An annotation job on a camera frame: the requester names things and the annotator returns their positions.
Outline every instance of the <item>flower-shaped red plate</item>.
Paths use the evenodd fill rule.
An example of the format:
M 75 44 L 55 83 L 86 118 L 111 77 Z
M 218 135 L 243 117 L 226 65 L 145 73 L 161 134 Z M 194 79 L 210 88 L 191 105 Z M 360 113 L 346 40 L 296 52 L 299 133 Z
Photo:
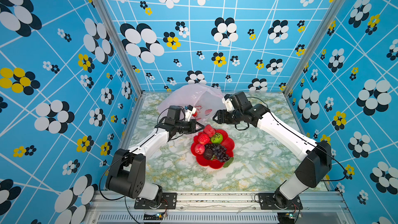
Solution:
M 220 133 L 222 135 L 222 142 L 221 145 L 223 147 L 226 147 L 226 153 L 228 156 L 233 157 L 234 152 L 232 151 L 235 148 L 235 143 L 234 141 L 228 136 L 228 133 L 224 130 L 216 130 L 216 132 Z M 213 159 L 213 160 L 207 160 L 203 157 L 203 155 L 200 155 L 195 152 L 195 146 L 199 144 L 198 142 L 198 137 L 202 134 L 203 132 L 199 132 L 197 136 L 193 137 L 193 144 L 191 145 L 191 152 L 192 154 L 196 157 L 196 161 L 198 162 L 199 165 L 206 167 L 210 166 L 213 169 L 220 169 L 223 167 L 224 163 Z

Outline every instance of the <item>black mounting plate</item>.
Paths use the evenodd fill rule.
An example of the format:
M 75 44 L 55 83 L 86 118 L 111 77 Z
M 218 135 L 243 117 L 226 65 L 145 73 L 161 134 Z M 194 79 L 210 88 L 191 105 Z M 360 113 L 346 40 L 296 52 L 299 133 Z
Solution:
M 260 201 L 261 210 L 281 210 L 280 208 L 276 207 L 273 195 L 274 193 L 258 193 L 258 201 Z M 293 203 L 296 204 L 299 209 L 302 209 L 300 197 L 296 196 L 292 199 L 291 205 L 283 210 L 295 210 Z
M 162 201 L 160 202 L 160 206 L 158 208 L 151 208 L 145 204 L 144 199 L 140 200 L 137 198 L 134 204 L 134 209 L 166 209 L 166 207 L 167 209 L 176 209 L 176 201 L 177 193 L 163 192 Z

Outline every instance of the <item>plastic bag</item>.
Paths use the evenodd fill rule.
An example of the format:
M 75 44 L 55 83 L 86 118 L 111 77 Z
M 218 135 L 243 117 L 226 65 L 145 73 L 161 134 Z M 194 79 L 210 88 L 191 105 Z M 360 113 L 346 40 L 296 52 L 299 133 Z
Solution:
M 223 97 L 224 94 L 221 90 L 214 87 L 199 83 L 185 85 L 172 92 L 172 94 L 158 106 L 158 111 L 161 113 L 170 106 L 185 107 L 191 105 L 196 108 L 196 113 L 193 117 L 197 121 L 205 121 L 208 118 L 212 118 L 217 110 L 226 109 L 225 105 L 222 103 Z M 161 117 L 166 115 L 167 111 L 163 112 Z

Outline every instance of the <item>robotic arm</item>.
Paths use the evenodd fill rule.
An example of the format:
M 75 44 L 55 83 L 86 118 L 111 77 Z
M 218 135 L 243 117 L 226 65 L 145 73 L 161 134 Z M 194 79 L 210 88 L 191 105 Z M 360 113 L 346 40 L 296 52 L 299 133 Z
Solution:
M 222 102 L 226 110 L 218 110 L 213 120 L 219 124 L 234 124 L 237 130 L 246 130 L 250 124 L 268 132 L 285 145 L 302 161 L 294 175 L 275 191 L 277 207 L 285 209 L 298 194 L 308 187 L 314 188 L 331 170 L 331 148 L 326 141 L 316 142 L 297 132 L 276 117 L 266 106 L 254 107 L 244 92 L 225 95 Z M 245 129 L 236 127 L 241 121 L 247 123 Z
M 147 206 L 159 206 L 162 201 L 162 186 L 145 181 L 146 158 L 150 158 L 177 133 L 191 134 L 203 130 L 205 126 L 195 119 L 190 120 L 195 112 L 196 108 L 192 106 L 185 110 L 170 106 L 167 116 L 160 120 L 146 138 L 127 150 L 118 149 L 113 156 L 105 187 L 131 198 L 142 198 Z M 185 116 L 183 120 L 180 120 L 181 113 Z

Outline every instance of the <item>blue wallpaper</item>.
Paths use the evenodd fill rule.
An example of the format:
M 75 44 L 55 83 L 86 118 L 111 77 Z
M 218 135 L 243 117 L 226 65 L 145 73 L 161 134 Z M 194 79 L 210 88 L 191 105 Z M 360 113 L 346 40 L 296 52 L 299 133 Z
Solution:
M 145 91 L 282 91 L 333 2 L 104 1 Z
M 0 223 L 82 222 L 136 95 L 92 0 L 0 0 Z
M 328 177 L 356 223 L 396 223 L 398 0 L 346 0 L 289 93 L 308 137 L 326 140 Z

